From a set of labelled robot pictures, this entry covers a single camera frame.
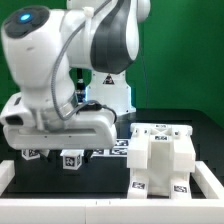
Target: warning label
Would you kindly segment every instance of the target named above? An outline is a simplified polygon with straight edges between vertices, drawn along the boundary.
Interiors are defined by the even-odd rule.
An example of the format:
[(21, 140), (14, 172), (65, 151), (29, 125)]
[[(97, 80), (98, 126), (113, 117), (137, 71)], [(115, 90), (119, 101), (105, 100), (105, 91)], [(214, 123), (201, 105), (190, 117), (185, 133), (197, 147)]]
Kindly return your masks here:
[(108, 75), (106, 77), (106, 79), (104, 80), (103, 84), (105, 84), (105, 85), (114, 85), (114, 81), (113, 81), (111, 75)]

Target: black cable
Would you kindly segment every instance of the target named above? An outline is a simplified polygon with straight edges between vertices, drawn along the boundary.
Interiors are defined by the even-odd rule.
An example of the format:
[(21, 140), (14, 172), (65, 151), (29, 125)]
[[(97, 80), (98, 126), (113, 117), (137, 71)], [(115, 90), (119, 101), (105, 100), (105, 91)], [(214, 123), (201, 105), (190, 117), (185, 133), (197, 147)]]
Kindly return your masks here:
[(109, 111), (111, 111), (114, 114), (114, 123), (116, 123), (116, 121), (117, 121), (117, 114), (116, 114), (115, 110), (110, 108), (110, 107), (108, 107), (107, 105), (103, 105), (102, 108), (106, 109), (106, 110), (109, 110)]

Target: white block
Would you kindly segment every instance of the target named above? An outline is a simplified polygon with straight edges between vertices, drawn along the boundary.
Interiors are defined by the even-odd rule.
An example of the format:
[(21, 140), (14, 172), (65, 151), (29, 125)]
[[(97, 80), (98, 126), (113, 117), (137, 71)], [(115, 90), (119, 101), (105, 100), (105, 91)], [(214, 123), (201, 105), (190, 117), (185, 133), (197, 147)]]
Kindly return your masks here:
[(150, 130), (136, 128), (132, 134), (127, 152), (127, 167), (147, 169), (151, 157)]
[(1, 224), (86, 224), (85, 200), (1, 199)]
[(63, 154), (63, 169), (78, 170), (82, 165), (82, 150), (67, 150)]
[(87, 224), (223, 224), (222, 200), (110, 200), (88, 205)]
[(15, 176), (14, 161), (5, 160), (0, 164), (0, 196)]
[(191, 189), (189, 181), (181, 179), (171, 179), (170, 181), (171, 199), (191, 199)]
[(173, 170), (194, 172), (196, 154), (190, 137), (173, 140)]
[(40, 154), (38, 152), (36, 152), (36, 150), (33, 150), (33, 149), (24, 149), (21, 151), (21, 153), (22, 153), (22, 157), (25, 160), (32, 160), (32, 159), (40, 158)]
[(204, 162), (196, 162), (195, 173), (192, 176), (207, 199), (224, 199), (222, 184)]
[(158, 131), (164, 131), (167, 129), (171, 128), (171, 125), (167, 125), (167, 124), (150, 124), (150, 123), (132, 123), (130, 130), (131, 132), (134, 131), (135, 128), (150, 128), (150, 129), (154, 129), (154, 130), (158, 130)]

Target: white wooden block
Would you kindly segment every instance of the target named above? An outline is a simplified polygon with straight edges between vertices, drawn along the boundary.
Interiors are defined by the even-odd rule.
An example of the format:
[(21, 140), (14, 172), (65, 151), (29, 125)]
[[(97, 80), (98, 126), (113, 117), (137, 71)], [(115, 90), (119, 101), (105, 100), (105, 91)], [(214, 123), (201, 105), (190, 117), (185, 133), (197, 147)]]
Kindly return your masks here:
[(2, 199), (1, 224), (86, 224), (85, 200)]
[(0, 196), (15, 176), (14, 161), (5, 160), (0, 164)]
[(223, 220), (223, 200), (110, 200), (86, 209), (87, 224), (223, 224)]
[(24, 149), (21, 151), (22, 157), (25, 160), (39, 159), (40, 154), (33, 149)]
[(224, 199), (224, 188), (204, 162), (198, 161), (192, 174), (207, 199)]
[[(131, 130), (127, 154), (127, 167), (135, 170), (131, 180), (132, 176), (147, 172), (148, 194), (161, 196), (170, 195), (172, 178), (189, 182), (190, 172), (195, 170), (191, 126), (134, 123)], [(147, 141), (144, 130), (148, 130)]]
[(83, 150), (67, 150), (63, 154), (63, 169), (78, 170), (82, 165)]

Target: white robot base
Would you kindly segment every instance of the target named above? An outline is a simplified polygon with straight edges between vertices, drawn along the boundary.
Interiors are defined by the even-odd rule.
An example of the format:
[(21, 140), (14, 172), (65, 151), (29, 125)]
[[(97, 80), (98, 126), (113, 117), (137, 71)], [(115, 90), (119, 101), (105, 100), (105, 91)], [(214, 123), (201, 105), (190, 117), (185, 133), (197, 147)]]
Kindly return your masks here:
[(93, 99), (114, 109), (118, 116), (136, 112), (125, 71), (118, 75), (93, 71), (91, 82), (86, 87), (86, 100)]

